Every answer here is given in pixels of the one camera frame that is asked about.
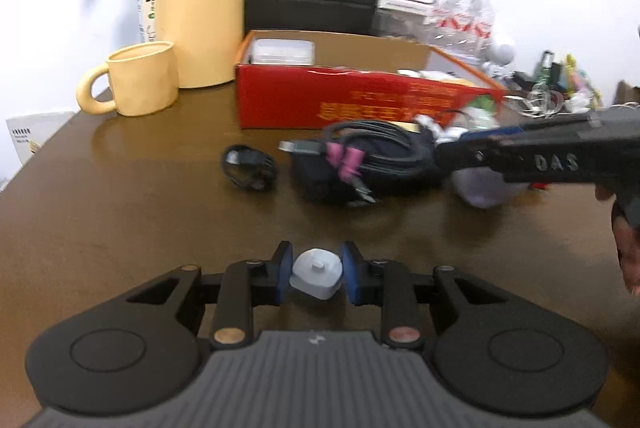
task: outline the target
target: mug handle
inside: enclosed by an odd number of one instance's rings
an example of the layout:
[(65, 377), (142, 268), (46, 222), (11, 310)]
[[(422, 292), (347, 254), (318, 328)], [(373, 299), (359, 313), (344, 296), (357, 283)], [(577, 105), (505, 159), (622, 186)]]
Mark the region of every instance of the mug handle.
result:
[(94, 85), (95, 80), (108, 72), (109, 66), (103, 63), (93, 69), (89, 69), (82, 75), (82, 79), (78, 87), (76, 87), (76, 101), (78, 101), (78, 105), (85, 113), (106, 114), (116, 110), (115, 101), (99, 102), (91, 95), (91, 87)]

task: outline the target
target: usb connector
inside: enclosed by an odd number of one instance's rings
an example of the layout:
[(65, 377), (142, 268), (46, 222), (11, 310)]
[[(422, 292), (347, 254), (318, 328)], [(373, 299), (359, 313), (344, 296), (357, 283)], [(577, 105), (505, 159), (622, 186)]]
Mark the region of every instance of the usb connector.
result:
[(280, 150), (289, 153), (303, 154), (303, 155), (322, 155), (325, 153), (324, 143), (319, 141), (281, 141)]
[(369, 187), (367, 185), (365, 185), (362, 182), (362, 179), (360, 179), (360, 177), (358, 177), (357, 175), (354, 175), (353, 177), (351, 177), (351, 185), (353, 186), (354, 190), (356, 190), (356, 193), (358, 194), (358, 197), (360, 197), (360, 199), (364, 203), (366, 203), (366, 204), (375, 204), (376, 203), (376, 199), (371, 194), (371, 190), (369, 189)]

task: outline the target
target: black cable clip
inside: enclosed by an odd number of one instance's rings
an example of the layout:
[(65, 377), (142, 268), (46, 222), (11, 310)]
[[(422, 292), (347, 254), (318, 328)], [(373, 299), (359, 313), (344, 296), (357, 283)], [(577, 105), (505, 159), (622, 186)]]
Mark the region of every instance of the black cable clip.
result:
[(231, 145), (220, 157), (224, 174), (238, 188), (264, 192), (273, 189), (278, 170), (273, 158), (247, 145)]

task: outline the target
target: yellow mug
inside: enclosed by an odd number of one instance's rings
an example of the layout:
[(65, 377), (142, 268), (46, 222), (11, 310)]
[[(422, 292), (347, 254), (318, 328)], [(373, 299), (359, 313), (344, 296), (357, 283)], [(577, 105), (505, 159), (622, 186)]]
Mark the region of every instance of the yellow mug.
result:
[[(95, 80), (107, 74), (113, 100), (99, 102), (91, 95)], [(174, 43), (146, 42), (123, 47), (84, 75), (76, 87), (76, 100), (89, 114), (117, 111), (123, 116), (144, 116), (166, 109), (178, 97), (178, 71)]]

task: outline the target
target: plastic container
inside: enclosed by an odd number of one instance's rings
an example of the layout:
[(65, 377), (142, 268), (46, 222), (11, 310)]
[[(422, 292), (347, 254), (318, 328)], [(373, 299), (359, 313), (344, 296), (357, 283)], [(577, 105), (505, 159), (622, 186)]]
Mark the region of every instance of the plastic container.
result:
[(314, 43), (308, 40), (260, 38), (251, 49), (251, 63), (261, 65), (313, 65)]

